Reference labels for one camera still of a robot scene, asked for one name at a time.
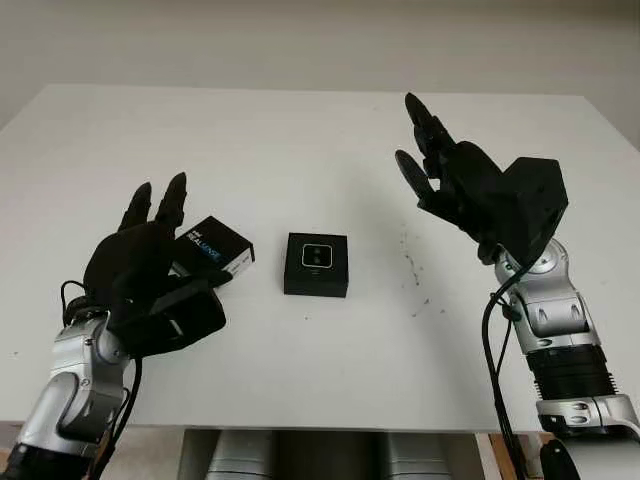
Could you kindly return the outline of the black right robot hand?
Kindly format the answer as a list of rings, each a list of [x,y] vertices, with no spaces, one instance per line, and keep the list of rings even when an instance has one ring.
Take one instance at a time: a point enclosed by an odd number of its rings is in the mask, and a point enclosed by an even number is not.
[[[404,98],[423,160],[395,152],[401,174],[418,198],[418,207],[457,226],[478,244],[485,265],[497,262],[501,241],[490,195],[497,191],[499,167],[477,145],[456,141],[441,120],[414,94]]]

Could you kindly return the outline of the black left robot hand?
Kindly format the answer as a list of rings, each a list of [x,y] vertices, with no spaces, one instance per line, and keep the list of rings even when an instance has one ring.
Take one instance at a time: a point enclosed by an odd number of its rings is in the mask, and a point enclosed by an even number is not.
[[[157,299],[193,279],[218,287],[232,279],[226,271],[209,270],[190,277],[174,277],[175,234],[184,220],[187,177],[170,181],[156,216],[149,219],[152,186],[145,182],[134,192],[116,232],[96,247],[83,284],[91,301],[108,309],[115,324],[147,316]]]

